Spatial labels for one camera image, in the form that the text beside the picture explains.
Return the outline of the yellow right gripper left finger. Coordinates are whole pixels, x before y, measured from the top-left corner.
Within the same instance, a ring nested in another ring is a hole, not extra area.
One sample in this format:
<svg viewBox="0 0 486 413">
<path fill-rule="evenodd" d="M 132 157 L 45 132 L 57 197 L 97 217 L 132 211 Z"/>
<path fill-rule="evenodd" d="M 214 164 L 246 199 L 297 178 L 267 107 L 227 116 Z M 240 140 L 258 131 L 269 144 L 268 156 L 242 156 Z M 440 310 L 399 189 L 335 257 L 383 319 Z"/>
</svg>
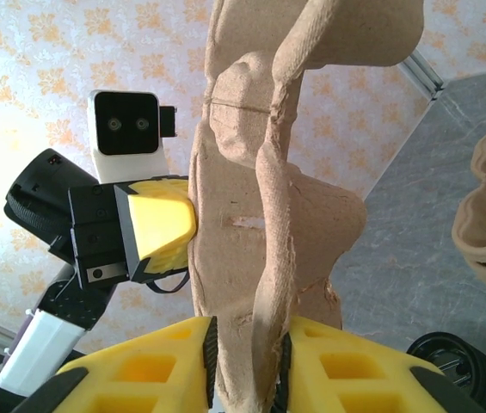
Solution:
<svg viewBox="0 0 486 413">
<path fill-rule="evenodd" d="M 209 413 L 218 320 L 192 317 L 70 361 L 11 413 Z"/>
</svg>

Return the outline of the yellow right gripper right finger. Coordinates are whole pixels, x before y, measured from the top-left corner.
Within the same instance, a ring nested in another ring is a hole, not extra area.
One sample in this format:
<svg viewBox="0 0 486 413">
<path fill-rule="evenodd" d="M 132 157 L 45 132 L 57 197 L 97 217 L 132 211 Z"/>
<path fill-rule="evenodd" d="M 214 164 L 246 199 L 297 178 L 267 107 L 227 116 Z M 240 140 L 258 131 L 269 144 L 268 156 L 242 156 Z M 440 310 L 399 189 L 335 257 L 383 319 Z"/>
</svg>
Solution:
<svg viewBox="0 0 486 413">
<path fill-rule="evenodd" d="M 305 317 L 282 350 L 274 413 L 486 413 L 434 364 Z"/>
</svg>

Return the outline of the aluminium frame post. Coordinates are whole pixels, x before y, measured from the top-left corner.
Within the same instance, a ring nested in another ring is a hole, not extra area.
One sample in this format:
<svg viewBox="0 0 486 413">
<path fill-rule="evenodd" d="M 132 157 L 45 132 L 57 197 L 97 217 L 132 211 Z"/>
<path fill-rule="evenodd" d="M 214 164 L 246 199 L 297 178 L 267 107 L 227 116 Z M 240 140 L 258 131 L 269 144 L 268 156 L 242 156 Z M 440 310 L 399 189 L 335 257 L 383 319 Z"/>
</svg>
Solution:
<svg viewBox="0 0 486 413">
<path fill-rule="evenodd" d="M 439 99 L 446 87 L 446 81 L 418 49 L 415 49 L 398 67 L 429 101 Z"/>
</svg>

